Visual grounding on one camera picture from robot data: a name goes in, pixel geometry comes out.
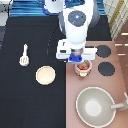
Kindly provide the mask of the white gripper blue trim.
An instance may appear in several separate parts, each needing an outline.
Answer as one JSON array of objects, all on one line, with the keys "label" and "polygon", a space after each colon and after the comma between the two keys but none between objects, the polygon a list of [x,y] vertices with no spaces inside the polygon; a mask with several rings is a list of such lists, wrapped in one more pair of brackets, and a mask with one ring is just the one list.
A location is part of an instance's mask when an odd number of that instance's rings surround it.
[{"label": "white gripper blue trim", "polygon": [[79,47],[74,44],[71,47],[66,39],[62,39],[58,41],[56,58],[68,62],[84,62],[85,60],[94,60],[96,52],[97,48],[94,46]]}]

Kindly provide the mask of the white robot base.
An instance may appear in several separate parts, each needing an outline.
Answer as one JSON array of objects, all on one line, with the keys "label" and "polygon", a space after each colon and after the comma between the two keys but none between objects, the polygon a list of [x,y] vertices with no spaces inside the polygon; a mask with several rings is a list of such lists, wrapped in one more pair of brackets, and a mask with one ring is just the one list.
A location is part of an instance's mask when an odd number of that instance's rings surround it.
[{"label": "white robot base", "polygon": [[65,0],[44,0],[44,10],[47,14],[57,14],[65,7]]}]

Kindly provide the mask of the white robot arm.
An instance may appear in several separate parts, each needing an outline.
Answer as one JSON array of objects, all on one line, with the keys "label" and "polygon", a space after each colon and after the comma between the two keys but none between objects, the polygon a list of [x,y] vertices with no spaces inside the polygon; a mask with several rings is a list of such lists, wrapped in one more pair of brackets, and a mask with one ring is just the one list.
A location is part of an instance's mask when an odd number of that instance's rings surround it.
[{"label": "white robot arm", "polygon": [[65,8],[59,14],[59,27],[66,36],[58,41],[56,58],[69,63],[94,60],[97,48],[87,46],[87,32],[100,18],[96,0],[84,0],[83,5]]}]

